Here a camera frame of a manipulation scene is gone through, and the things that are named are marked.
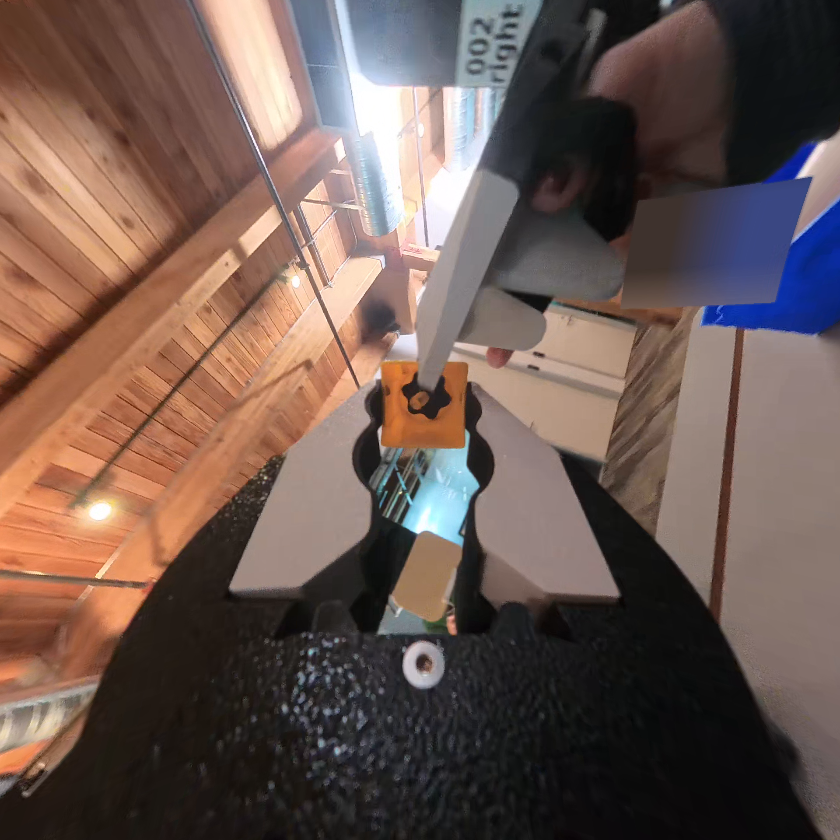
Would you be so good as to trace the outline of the person's right hand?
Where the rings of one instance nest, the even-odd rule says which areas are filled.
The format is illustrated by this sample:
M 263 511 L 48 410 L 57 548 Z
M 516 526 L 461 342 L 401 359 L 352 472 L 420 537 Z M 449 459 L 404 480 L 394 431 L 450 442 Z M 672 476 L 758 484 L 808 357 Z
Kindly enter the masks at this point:
M 688 3 L 598 61 L 591 95 L 635 113 L 639 197 L 725 184 L 731 76 L 726 40 L 706 2 Z

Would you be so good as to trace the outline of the black ceiling pipe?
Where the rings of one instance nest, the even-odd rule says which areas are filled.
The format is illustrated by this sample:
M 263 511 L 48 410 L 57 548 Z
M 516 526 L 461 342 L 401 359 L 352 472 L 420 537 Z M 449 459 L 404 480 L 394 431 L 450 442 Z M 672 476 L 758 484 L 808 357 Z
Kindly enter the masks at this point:
M 232 82 L 232 80 L 231 80 L 231 78 L 228 74 L 228 69 L 227 69 L 227 67 L 224 63 L 223 58 L 221 57 L 221 55 L 217 51 L 214 39 L 213 39 L 212 34 L 209 30 L 209 27 L 207 26 L 207 21 L 205 20 L 205 17 L 203 16 L 202 12 L 200 11 L 200 9 L 199 9 L 199 7 L 198 7 L 198 5 L 196 4 L 195 1 L 185 1 L 185 5 L 187 6 L 187 8 L 190 12 L 190 15 L 192 16 L 192 20 L 193 20 L 194 25 L 196 27 L 196 31 L 197 31 L 200 39 L 203 42 L 203 46 L 204 46 L 207 54 L 209 55 L 210 60 L 213 63 L 213 68 L 215 69 L 217 77 L 219 78 L 219 80 L 220 80 L 220 82 L 221 82 L 221 84 L 222 84 L 222 86 L 225 90 L 225 93 L 227 95 L 227 99 L 230 101 L 231 106 L 234 109 L 234 112 L 235 112 L 235 115 L 237 117 L 238 123 L 239 123 L 245 137 L 246 137 L 246 140 L 248 142 L 248 147 L 249 147 L 250 152 L 251 152 L 251 154 L 252 154 L 252 156 L 255 160 L 255 163 L 258 167 L 259 174 L 262 177 L 262 180 L 263 180 L 264 184 L 266 185 L 266 189 L 267 189 L 267 192 L 269 194 L 269 197 L 270 197 L 271 201 L 273 202 L 273 204 L 274 204 L 274 206 L 275 206 L 275 208 L 276 208 L 276 210 L 277 210 L 277 212 L 280 216 L 280 221 L 282 223 L 282 226 L 286 229 L 286 231 L 287 231 L 287 233 L 290 237 L 290 241 L 293 245 L 293 248 L 294 248 L 294 251 L 295 251 L 295 254 L 296 254 L 296 257 L 297 257 L 297 262 L 298 262 L 300 268 L 302 269 L 302 271 L 305 273 L 306 278 L 308 279 L 308 283 L 309 283 L 309 285 L 311 287 L 311 290 L 314 294 L 314 297 L 316 298 L 316 300 L 317 300 L 317 302 L 320 306 L 320 309 L 322 310 L 322 314 L 323 314 L 323 316 L 324 316 L 324 318 L 325 318 L 325 320 L 326 320 L 326 322 L 329 326 L 329 329 L 332 333 L 332 337 L 336 341 L 336 343 L 338 344 L 339 351 L 341 352 L 343 360 L 344 360 L 345 365 L 346 365 L 346 368 L 348 369 L 348 371 L 350 373 L 351 380 L 355 384 L 356 389 L 360 390 L 361 389 L 360 380 L 359 380 L 357 374 L 355 373 L 355 370 L 353 368 L 350 357 L 349 357 L 349 355 L 348 355 L 348 353 L 347 353 L 347 351 L 346 351 L 346 349 L 343 345 L 343 342 L 340 338 L 339 331 L 336 328 L 335 323 L 332 319 L 332 315 L 331 315 L 331 313 L 330 313 L 330 311 L 327 307 L 327 304 L 326 304 L 325 300 L 322 297 L 321 288 L 319 287 L 319 284 L 316 282 L 316 280 L 314 278 L 314 275 L 312 273 L 312 268 L 311 268 L 311 266 L 308 262 L 307 257 L 305 256 L 303 247 L 301 246 L 301 243 L 298 241 L 297 235 L 295 234 L 294 230 L 292 229 L 291 221 L 290 221 L 289 216 L 287 214 L 286 208 L 283 205 L 283 202 L 280 198 L 280 194 L 278 193 L 278 190 L 277 190 L 277 186 L 274 183 L 273 178 L 270 174 L 270 169 L 269 169 L 269 167 L 266 163 L 266 160 L 264 158 L 264 155 L 262 154 L 262 151 L 259 147 L 259 144 L 257 142 L 254 131 L 252 130 L 250 120 L 249 120 L 249 118 L 246 114 L 246 111 L 245 111 L 241 101 L 239 100 L 239 97 L 238 97 L 238 94 L 235 90 L 234 84 L 233 84 L 233 82 Z

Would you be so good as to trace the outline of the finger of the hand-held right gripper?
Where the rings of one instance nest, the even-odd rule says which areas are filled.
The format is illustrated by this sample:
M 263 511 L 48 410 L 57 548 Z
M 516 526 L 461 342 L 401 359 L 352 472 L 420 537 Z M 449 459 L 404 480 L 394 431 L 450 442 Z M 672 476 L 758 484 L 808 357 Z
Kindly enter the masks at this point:
M 498 173 L 475 170 L 471 176 L 417 308 L 422 391 L 437 388 L 519 197 L 518 185 Z

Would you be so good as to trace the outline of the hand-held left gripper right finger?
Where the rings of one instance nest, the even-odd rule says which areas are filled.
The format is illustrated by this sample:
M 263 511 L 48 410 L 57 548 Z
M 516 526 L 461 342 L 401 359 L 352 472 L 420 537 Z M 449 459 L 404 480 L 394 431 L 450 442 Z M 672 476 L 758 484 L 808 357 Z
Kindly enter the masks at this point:
M 536 621 L 554 605 L 619 603 L 560 453 L 475 383 L 466 422 L 479 488 L 465 520 L 462 624 L 489 624 L 508 603 Z

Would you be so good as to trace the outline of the white door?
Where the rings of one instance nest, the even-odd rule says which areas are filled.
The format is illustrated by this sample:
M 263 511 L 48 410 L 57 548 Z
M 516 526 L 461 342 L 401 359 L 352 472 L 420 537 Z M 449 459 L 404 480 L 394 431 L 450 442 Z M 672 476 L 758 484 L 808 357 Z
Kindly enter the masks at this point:
M 585 392 L 617 399 L 625 389 L 622 376 L 603 373 L 590 367 L 555 360 L 542 352 L 515 351 L 508 369 L 535 375 Z
M 572 364 L 615 378 L 624 378 L 637 326 L 589 311 L 554 303 L 538 352 L 553 361 Z

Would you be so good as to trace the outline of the glass room window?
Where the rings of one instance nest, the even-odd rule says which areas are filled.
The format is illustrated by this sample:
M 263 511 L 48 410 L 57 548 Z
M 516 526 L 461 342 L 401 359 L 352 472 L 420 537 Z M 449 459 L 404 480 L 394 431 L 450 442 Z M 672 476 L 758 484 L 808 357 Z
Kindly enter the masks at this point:
M 370 481 L 381 514 L 415 534 L 431 532 L 462 546 L 479 488 L 467 454 L 467 446 L 383 448 Z

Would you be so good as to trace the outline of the blue bin with white label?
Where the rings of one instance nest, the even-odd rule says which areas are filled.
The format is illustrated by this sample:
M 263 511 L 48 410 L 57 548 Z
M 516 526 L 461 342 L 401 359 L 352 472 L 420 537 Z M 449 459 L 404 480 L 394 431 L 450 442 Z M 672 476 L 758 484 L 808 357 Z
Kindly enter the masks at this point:
M 802 146 L 765 183 L 811 177 L 774 302 L 706 307 L 701 324 L 817 335 L 839 320 L 839 135 Z

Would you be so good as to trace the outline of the large silver ventilation duct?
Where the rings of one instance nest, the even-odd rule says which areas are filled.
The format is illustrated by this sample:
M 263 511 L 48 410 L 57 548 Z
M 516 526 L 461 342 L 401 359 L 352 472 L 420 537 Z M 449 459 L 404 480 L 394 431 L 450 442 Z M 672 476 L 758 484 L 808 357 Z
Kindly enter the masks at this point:
M 397 134 L 400 91 L 362 71 L 348 2 L 291 2 L 318 126 L 341 136 L 364 232 L 382 237 L 404 218 Z

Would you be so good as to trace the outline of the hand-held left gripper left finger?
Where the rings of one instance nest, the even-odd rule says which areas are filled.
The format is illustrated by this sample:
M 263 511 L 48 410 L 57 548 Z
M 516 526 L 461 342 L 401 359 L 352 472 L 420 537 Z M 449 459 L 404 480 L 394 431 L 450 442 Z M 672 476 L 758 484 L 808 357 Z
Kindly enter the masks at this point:
M 379 381 L 370 381 L 301 437 L 282 462 L 228 585 L 237 600 L 341 602 L 359 624 L 384 607 L 370 487 L 381 460 Z

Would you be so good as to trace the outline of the orange block with black knob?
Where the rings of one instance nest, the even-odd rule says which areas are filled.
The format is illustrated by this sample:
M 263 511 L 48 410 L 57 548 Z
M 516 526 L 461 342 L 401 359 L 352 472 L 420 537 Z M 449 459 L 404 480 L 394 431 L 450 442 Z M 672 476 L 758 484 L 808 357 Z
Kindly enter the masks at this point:
M 447 362 L 431 390 L 417 381 L 418 364 L 381 366 L 381 442 L 388 448 L 454 448 L 466 444 L 468 365 Z

